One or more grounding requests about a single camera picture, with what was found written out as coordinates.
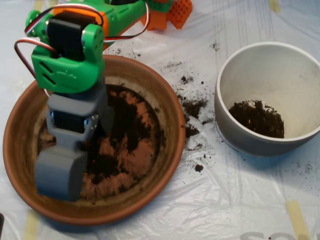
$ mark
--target potting soil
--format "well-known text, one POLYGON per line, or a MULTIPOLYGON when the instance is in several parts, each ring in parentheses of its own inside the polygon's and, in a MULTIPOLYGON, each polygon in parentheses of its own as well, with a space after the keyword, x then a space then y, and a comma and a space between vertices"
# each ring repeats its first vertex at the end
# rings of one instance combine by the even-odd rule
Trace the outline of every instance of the potting soil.
POLYGON ((229 112, 239 123, 257 134, 284 138, 284 121, 280 114, 262 101, 247 100, 234 103, 229 112))

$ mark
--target clay plant saucer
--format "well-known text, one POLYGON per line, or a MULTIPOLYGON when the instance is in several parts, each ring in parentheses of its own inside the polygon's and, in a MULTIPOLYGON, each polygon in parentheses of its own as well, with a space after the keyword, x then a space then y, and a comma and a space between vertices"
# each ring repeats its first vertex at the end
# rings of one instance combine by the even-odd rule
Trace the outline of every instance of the clay plant saucer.
MULTIPOLYGON (((126 146, 123 143, 127 143, 128 139, 124 138, 113 146, 108 139, 112 136, 98 137, 100 156, 110 156, 114 152, 120 154, 111 172, 87 169, 79 201, 67 202, 45 197, 38 194, 34 187, 33 167, 38 152, 55 144, 54 137, 46 132, 47 97, 36 82, 19 98, 5 127, 3 159, 11 184, 31 208, 58 222, 98 225, 133 214, 166 186, 184 149, 184 114, 170 85, 155 71, 135 60, 113 55, 104 56, 104 60, 105 83, 111 86, 110 89, 125 87, 128 92, 138 93, 135 96, 143 97, 153 110, 145 115, 143 109, 147 105, 142 106, 141 101, 136 101, 140 106, 137 109, 141 110, 138 115, 141 115, 141 122, 145 123, 149 134, 138 138, 139 142, 135 143, 138 146, 134 150, 126 148, 123 151, 119 151, 119 146, 126 146)), ((124 99, 131 104, 134 101, 123 91, 110 92, 115 93, 122 94, 122 97, 127 94, 124 99)))

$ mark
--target green robot part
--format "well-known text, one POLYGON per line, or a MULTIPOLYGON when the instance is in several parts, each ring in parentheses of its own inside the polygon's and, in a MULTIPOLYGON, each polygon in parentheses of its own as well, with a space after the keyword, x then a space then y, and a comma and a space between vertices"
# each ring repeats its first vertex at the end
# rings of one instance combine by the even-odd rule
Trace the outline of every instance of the green robot part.
MULTIPOLYGON (((119 35, 146 13, 143 0, 126 5, 109 5, 104 0, 86 0, 84 2, 72 0, 70 3, 90 5, 98 12, 104 13, 108 19, 109 36, 119 35)), ((39 12, 32 11, 27 18, 27 25, 38 14, 39 12)), ((46 15, 36 25, 31 35, 39 37, 43 43, 52 45, 52 40, 48 37, 48 22, 53 17, 51 14, 46 15)), ((90 89, 102 76, 105 69, 102 56, 105 37, 103 28, 96 24, 89 24, 82 31, 80 37, 83 58, 65 57, 61 53, 55 56, 40 46, 34 49, 31 59, 40 88, 63 94, 81 93, 90 89)))

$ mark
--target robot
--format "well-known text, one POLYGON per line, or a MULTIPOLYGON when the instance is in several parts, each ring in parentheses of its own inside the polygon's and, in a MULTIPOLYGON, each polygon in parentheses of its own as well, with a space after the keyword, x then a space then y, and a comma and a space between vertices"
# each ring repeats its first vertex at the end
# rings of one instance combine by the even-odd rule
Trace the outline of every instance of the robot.
MULTIPOLYGON (((183 4, 190 9, 188 1, 183 0, 183 4)), ((142 34, 152 22, 149 30, 163 29, 163 19, 157 24, 156 18, 165 14, 165 22, 170 20, 174 4, 180 2, 72 0, 44 12, 29 13, 24 32, 40 41, 22 38, 14 48, 49 97, 46 124, 56 138, 56 145, 41 151, 35 161, 34 183, 39 194, 65 201, 80 198, 88 158, 81 143, 89 141, 98 128, 107 135, 113 125, 114 110, 108 106, 103 77, 103 50, 115 41, 142 34), (122 35, 139 20, 145 23, 140 33, 122 35), (19 43, 36 45, 31 55, 34 69, 21 54, 19 43)), ((179 22, 177 28, 182 28, 190 13, 175 22, 179 22)))

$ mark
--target soil crumb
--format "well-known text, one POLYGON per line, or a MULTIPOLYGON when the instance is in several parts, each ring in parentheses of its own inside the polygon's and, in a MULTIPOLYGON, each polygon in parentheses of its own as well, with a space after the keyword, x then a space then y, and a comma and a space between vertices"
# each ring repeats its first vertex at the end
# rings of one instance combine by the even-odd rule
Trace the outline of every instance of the soil crumb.
POLYGON ((181 78, 181 81, 182 81, 182 84, 187 84, 187 83, 190 83, 190 82, 193 82, 194 81, 194 78, 192 77, 192 76, 188 76, 188 77, 186 77, 186 76, 183 76, 182 78, 181 78))
POLYGON ((188 139, 191 136, 199 134, 199 130, 195 128, 194 126, 186 126, 185 127, 185 138, 188 139))
POLYGON ((193 100, 193 101, 186 101, 182 104, 184 110, 190 116, 198 119, 200 109, 207 106, 207 100, 193 100))
POLYGON ((202 148, 202 144, 201 143, 198 143, 195 148, 188 148, 188 151, 194 151, 196 149, 199 149, 199 148, 202 148))
POLYGON ((247 100, 234 103, 229 112, 240 124, 257 134, 284 138, 284 121, 280 114, 262 101, 247 100))
POLYGON ((199 164, 197 164, 196 166, 195 166, 195 168, 194 168, 194 170, 196 171, 196 172, 201 172, 202 170, 204 169, 204 167, 202 166, 202 165, 199 165, 199 164))
POLYGON ((213 121, 214 121, 213 118, 209 118, 209 119, 207 119, 207 120, 204 120, 204 121, 202 122, 202 125, 212 123, 213 121))

